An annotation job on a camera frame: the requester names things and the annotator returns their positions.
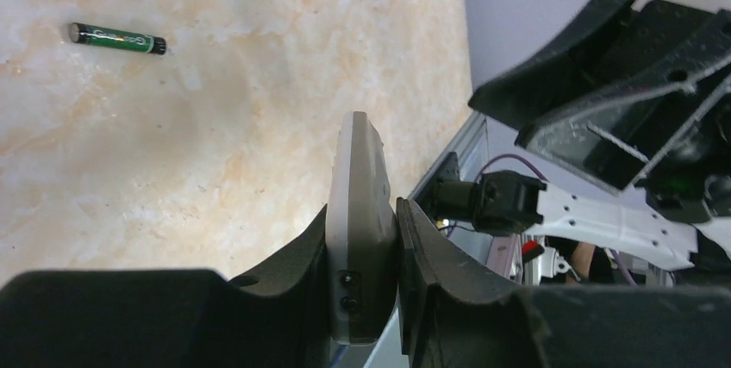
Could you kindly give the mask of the white air conditioner remote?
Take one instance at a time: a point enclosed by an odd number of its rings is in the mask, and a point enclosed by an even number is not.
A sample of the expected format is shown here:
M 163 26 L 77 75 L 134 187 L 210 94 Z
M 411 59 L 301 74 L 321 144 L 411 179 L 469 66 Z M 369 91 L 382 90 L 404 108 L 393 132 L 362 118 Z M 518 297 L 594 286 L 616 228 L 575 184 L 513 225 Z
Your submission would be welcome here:
M 345 114 L 325 223 L 330 332 L 343 345 L 378 340 L 397 294 L 397 225 L 384 144 L 367 113 Z

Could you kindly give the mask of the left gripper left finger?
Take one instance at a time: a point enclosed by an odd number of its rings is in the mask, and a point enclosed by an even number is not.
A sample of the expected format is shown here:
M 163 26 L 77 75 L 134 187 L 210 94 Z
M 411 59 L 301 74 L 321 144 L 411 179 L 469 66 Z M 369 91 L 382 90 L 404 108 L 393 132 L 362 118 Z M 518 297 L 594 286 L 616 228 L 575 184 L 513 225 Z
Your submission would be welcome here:
M 324 367 L 325 215 L 231 279 L 209 269 L 29 271 L 1 290 L 4 367 Z

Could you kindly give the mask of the green battery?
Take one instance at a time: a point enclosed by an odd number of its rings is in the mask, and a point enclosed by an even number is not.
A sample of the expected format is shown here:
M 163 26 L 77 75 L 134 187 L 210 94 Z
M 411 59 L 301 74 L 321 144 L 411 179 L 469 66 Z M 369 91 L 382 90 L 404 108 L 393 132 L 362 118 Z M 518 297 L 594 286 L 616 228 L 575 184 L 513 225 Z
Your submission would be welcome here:
M 73 43 L 94 47 L 107 47 L 155 55 L 164 55 L 167 51 L 166 40 L 162 37 L 80 22 L 73 22 L 68 25 L 68 35 Z

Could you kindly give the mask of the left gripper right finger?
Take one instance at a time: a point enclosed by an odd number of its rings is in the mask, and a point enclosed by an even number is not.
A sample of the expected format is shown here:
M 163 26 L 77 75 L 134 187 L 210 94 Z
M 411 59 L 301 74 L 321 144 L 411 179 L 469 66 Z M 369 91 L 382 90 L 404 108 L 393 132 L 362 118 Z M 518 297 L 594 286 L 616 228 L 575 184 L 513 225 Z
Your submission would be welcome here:
M 397 201 L 401 348 L 412 367 L 727 367 L 723 288 L 522 286 Z

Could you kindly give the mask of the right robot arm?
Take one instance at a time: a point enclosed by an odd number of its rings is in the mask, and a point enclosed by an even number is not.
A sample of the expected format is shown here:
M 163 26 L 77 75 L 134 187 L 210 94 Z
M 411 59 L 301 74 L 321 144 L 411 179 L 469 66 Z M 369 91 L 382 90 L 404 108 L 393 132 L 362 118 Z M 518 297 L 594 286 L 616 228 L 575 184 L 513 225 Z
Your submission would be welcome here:
M 667 270 L 730 255 L 730 10 L 589 0 L 542 49 L 479 86 L 470 107 L 515 144 L 646 209 L 517 172 L 439 178 L 425 209 L 506 236 L 619 250 Z

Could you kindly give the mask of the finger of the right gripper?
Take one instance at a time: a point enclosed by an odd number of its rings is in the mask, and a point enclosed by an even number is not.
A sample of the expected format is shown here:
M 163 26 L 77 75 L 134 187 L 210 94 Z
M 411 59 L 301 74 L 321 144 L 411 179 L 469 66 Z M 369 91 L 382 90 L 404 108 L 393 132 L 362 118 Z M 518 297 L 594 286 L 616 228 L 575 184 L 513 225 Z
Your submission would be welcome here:
M 589 0 L 542 49 L 481 84 L 468 105 L 519 130 L 590 87 L 592 68 L 618 40 L 635 0 Z
M 602 85 L 517 144 L 606 190 L 686 190 L 730 167 L 730 13 L 645 8 L 602 58 Z

